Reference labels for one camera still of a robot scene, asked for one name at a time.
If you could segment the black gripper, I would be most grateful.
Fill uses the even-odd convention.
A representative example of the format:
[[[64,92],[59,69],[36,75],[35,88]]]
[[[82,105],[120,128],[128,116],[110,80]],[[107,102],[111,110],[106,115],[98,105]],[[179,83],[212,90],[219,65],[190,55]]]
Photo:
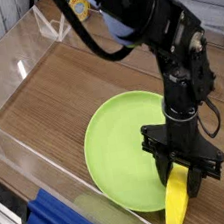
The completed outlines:
[[[198,130],[198,124],[201,124],[203,131],[211,138],[215,138],[220,130],[219,110],[213,103],[208,103],[208,107],[217,116],[218,126],[214,133],[203,126],[197,114],[181,121],[166,117],[165,124],[141,127],[142,150],[154,156],[160,182],[167,185],[173,162],[189,168],[187,193],[191,198],[197,197],[202,177],[220,179],[221,163],[224,162],[223,151],[205,139]]]

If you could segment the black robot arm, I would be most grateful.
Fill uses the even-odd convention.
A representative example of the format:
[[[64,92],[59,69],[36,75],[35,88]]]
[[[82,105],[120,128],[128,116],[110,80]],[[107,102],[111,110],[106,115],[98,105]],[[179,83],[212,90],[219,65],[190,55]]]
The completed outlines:
[[[145,44],[156,56],[164,83],[162,112],[165,122],[143,125],[142,150],[155,158],[160,181],[167,184],[174,164],[188,169],[187,193],[196,197],[202,179],[221,177],[224,153],[210,141],[199,117],[214,91],[215,74],[207,58],[202,23],[176,0],[88,0],[102,11],[108,29],[127,48]]]

